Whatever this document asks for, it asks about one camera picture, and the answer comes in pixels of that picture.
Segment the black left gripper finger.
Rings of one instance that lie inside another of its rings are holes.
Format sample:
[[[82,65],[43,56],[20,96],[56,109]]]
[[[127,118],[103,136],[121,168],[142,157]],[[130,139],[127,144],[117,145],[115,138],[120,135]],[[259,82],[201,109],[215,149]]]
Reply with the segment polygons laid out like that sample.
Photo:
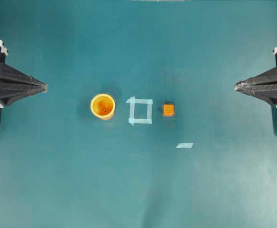
[[[0,83],[0,103],[6,107],[12,103],[24,99],[29,96],[47,92],[47,84],[45,85],[24,85]]]
[[[2,62],[0,62],[0,81],[24,85],[41,86],[43,88],[47,88],[47,84],[31,76],[25,75],[22,72]]]

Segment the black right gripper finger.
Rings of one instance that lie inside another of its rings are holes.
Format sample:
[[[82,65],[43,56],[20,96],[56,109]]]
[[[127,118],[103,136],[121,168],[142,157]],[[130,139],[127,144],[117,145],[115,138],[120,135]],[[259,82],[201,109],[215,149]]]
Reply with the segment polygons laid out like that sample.
[[[236,86],[235,91],[267,102],[277,107],[277,86]]]
[[[239,81],[234,85],[235,90],[243,90],[250,86],[261,86],[261,85],[274,85],[277,84],[277,66],[249,79]]]

